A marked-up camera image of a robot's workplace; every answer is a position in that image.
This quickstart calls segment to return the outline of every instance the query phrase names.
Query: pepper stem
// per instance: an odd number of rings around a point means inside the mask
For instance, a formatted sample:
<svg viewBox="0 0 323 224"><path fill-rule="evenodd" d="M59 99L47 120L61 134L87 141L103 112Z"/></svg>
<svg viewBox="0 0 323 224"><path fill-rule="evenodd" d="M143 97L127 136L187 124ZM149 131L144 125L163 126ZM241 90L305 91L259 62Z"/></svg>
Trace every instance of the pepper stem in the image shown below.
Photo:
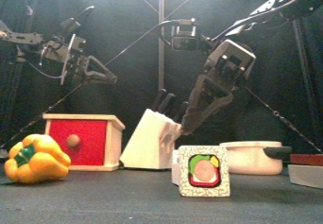
<svg viewBox="0 0 323 224"><path fill-rule="evenodd" d="M27 164L31 158L33 157L33 155L35 155L35 146L28 145L27 147L23 147L15 156L17 167L20 167L23 164Z"/></svg>

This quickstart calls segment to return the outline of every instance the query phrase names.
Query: red wooden box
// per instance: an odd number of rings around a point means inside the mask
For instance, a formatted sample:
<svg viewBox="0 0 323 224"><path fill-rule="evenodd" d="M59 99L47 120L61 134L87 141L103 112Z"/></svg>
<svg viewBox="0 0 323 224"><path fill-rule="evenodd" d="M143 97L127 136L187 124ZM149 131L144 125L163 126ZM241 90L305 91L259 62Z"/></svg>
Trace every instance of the red wooden box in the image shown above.
<svg viewBox="0 0 323 224"><path fill-rule="evenodd" d="M124 124L115 115L43 114L45 134L71 157L71 170L112 171L119 168Z"/></svg>

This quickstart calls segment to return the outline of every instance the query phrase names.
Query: white pot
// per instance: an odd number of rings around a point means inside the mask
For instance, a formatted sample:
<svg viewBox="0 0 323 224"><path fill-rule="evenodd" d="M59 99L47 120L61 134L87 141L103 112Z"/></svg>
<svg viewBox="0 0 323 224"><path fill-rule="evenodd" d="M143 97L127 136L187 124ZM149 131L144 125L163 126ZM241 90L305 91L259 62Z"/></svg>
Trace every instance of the white pot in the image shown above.
<svg viewBox="0 0 323 224"><path fill-rule="evenodd" d="M277 175L283 170L281 159L265 155L267 147L281 146L280 142L245 141L221 143L228 152L228 171L245 175Z"/></svg>

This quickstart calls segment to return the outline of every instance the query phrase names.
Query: wooden drawer knob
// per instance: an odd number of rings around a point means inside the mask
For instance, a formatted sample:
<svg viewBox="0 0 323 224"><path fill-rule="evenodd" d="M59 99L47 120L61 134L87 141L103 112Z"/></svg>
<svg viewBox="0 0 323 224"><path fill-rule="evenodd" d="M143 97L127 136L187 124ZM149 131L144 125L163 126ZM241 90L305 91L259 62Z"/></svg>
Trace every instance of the wooden drawer knob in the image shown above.
<svg viewBox="0 0 323 224"><path fill-rule="evenodd" d="M81 143L81 138L76 134L71 134L67 139L65 143L69 147L76 147Z"/></svg>

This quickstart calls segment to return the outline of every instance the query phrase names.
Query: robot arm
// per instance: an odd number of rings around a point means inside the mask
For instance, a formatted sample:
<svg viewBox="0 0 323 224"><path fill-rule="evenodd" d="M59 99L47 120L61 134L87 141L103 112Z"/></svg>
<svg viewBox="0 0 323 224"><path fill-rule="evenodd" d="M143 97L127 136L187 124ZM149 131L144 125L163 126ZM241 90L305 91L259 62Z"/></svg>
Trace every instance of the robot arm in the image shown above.
<svg viewBox="0 0 323 224"><path fill-rule="evenodd" d="M116 76L104 67L101 62L93 56L84 56L83 49L85 46L85 39L73 35L69 43L64 43L64 36L71 33L79 26L77 19L93 7L87 8L76 17L63 22L56 39L44 41L43 35L37 33L19 33L11 31L5 23L0 20L0 40L25 45L37 45L39 48L28 52L17 52L17 58L28 60L28 55L37 54L40 59L51 60L63 63L60 84L67 80L81 83L107 83L116 82Z"/></svg>
<svg viewBox="0 0 323 224"><path fill-rule="evenodd" d="M184 135L192 133L204 120L231 103L232 91L243 87L252 69L255 55L227 37L252 31L257 25L267 25L275 17L292 21L312 13L322 4L323 0L268 0L247 18L231 25L213 39L197 34L195 20L176 20L160 24L160 27L173 27L169 41L160 34L161 40L173 50L200 50L208 55L205 72L196 79L188 109L183 116Z"/></svg>

